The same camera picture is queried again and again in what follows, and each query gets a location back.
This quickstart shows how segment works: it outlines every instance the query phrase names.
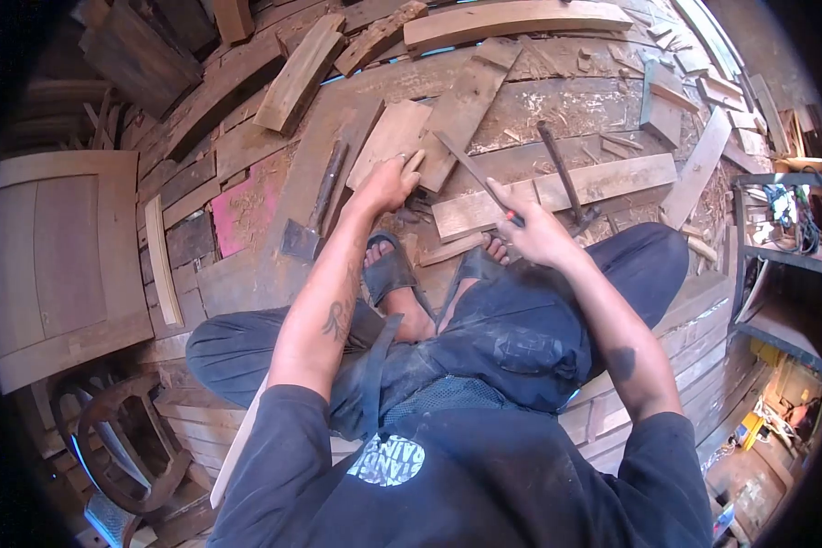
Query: sandal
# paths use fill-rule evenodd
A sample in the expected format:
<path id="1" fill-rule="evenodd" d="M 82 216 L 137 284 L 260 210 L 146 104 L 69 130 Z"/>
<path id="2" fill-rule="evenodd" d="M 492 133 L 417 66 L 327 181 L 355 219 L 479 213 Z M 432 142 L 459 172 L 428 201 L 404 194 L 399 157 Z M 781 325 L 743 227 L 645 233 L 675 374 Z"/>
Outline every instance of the sandal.
<path id="1" fill-rule="evenodd" d="M 505 271 L 503 267 L 493 256 L 487 252 L 482 246 L 477 246 L 466 253 L 463 253 L 463 258 L 454 273 L 453 279 L 448 286 L 448 294 L 444 298 L 444 306 L 436 318 L 436 329 L 442 324 L 444 315 L 447 313 L 449 304 L 454 300 L 454 295 L 460 287 L 460 280 L 464 278 L 484 279 L 490 281 L 502 276 Z"/>
<path id="2" fill-rule="evenodd" d="M 420 284 L 414 276 L 414 269 L 411 268 L 411 263 L 405 255 L 405 248 L 402 247 L 398 238 L 387 231 L 374 232 L 368 237 L 365 250 L 372 249 L 382 241 L 393 244 L 394 250 L 381 256 L 372 266 L 362 270 L 362 279 L 365 287 L 368 288 L 369 295 L 372 296 L 372 304 L 377 307 L 390 291 L 411 288 L 423 310 L 429 317 L 435 319 L 436 315 L 429 306 L 426 294 L 420 289 Z"/>

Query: finger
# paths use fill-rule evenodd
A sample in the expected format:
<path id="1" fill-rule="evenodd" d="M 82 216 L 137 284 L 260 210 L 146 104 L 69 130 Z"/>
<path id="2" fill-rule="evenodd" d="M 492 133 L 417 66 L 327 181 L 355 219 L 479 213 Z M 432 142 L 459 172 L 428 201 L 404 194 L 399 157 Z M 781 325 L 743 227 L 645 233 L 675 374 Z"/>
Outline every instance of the finger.
<path id="1" fill-rule="evenodd" d="M 500 202 L 523 216 L 528 215 L 534 208 L 539 207 L 539 204 L 535 202 L 520 199 L 518 196 L 512 194 L 511 188 L 491 177 L 487 177 L 487 184 L 490 185 L 493 194 L 500 199 Z"/>
<path id="2" fill-rule="evenodd" d="M 512 243 L 515 242 L 515 237 L 521 232 L 521 229 L 511 221 L 500 221 L 496 224 L 496 228 L 500 231 L 505 241 Z"/>

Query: right hand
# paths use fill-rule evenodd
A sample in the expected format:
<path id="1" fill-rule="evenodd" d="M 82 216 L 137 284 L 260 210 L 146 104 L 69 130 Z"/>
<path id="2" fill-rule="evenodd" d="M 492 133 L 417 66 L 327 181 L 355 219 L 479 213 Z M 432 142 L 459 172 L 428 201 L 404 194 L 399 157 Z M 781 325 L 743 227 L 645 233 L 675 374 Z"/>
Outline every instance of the right hand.
<path id="1" fill-rule="evenodd" d="M 510 188 L 489 177 L 487 183 L 502 203 L 524 218 L 524 228 L 508 220 L 500 221 L 496 226 L 503 238 L 526 260 L 563 270 L 580 259 L 590 259 L 590 255 L 570 237 L 560 221 L 541 205 L 521 200 L 512 195 Z"/>

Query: hammer head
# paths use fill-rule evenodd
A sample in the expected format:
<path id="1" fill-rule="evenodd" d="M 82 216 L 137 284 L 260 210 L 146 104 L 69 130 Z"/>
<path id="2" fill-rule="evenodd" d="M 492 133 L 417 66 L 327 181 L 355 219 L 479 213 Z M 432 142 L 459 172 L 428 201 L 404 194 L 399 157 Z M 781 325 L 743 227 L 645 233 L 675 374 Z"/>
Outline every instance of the hammer head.
<path id="1" fill-rule="evenodd" d="M 280 252 L 305 260 L 314 260 L 320 254 L 321 241 L 322 237 L 314 229 L 300 225 L 293 219 L 286 219 Z"/>

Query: tattoo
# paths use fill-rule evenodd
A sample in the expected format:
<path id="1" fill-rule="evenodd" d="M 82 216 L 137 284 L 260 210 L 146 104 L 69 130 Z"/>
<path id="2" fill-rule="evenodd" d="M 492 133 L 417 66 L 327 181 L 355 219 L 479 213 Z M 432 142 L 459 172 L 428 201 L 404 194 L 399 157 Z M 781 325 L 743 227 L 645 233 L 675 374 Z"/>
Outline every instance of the tattoo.
<path id="1" fill-rule="evenodd" d="M 624 382 L 633 376 L 636 369 L 636 351 L 626 346 L 610 350 L 606 363 L 614 383 Z"/>

